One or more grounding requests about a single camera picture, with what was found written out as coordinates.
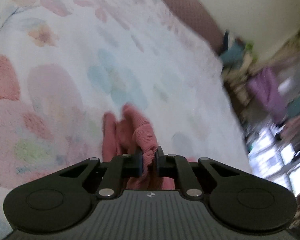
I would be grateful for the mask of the purple quilted jacket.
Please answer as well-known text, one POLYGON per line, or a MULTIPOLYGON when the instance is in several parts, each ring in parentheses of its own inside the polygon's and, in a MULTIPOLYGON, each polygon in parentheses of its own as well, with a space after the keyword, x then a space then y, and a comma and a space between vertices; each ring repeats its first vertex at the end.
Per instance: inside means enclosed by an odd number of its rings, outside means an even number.
POLYGON ((278 88, 276 75, 269 67, 263 68, 247 82, 247 90, 271 116, 275 124, 282 123, 287 115, 287 102, 278 88))

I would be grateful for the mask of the pink dotted pillow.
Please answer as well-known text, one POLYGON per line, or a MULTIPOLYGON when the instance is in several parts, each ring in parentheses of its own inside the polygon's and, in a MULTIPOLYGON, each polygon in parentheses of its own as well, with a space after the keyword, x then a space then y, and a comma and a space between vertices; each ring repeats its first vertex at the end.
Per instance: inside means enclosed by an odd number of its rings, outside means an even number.
POLYGON ((163 0, 171 12, 204 38, 216 54, 223 50, 223 33, 199 0, 163 0))

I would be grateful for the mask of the floral fleece bed blanket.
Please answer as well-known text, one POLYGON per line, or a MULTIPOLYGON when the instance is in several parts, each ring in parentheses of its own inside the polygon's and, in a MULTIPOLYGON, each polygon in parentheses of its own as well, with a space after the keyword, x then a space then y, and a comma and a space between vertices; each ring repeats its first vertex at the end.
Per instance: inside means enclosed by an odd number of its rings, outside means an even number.
POLYGON ((102 156, 134 105, 165 153, 251 172, 209 42, 163 0, 0 0, 0 239, 9 191, 102 156))

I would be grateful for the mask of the pink turtleneck sweater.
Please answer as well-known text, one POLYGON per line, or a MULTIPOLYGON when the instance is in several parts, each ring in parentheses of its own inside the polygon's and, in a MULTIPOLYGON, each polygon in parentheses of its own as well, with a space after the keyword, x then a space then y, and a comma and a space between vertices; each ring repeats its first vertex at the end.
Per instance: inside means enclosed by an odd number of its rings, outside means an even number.
POLYGON ((116 120, 111 112, 103 116, 102 159, 111 161, 117 155, 134 154, 141 148, 143 172, 139 178, 130 178, 129 190, 174 190, 172 178, 160 178, 155 171, 155 153, 158 149, 157 138, 150 121, 133 105, 122 107, 122 119, 116 120))

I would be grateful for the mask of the teal plush toy pile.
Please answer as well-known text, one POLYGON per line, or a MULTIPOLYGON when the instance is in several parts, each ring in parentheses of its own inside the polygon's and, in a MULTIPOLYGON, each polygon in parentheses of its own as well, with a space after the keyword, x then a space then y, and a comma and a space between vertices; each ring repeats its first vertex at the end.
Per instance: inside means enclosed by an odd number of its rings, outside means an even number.
POLYGON ((245 41, 232 31, 227 30, 223 37, 223 49, 220 59, 224 69, 239 69, 243 65, 244 56, 251 53, 254 43, 245 41))

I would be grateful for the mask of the window with grille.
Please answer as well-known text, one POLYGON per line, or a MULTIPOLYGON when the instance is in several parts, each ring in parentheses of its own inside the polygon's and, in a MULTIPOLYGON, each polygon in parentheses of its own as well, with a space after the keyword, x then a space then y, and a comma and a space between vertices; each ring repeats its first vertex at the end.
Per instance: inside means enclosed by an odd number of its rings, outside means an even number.
POLYGON ((300 122, 277 127, 267 112, 251 102, 242 127, 253 174, 300 194, 300 122))

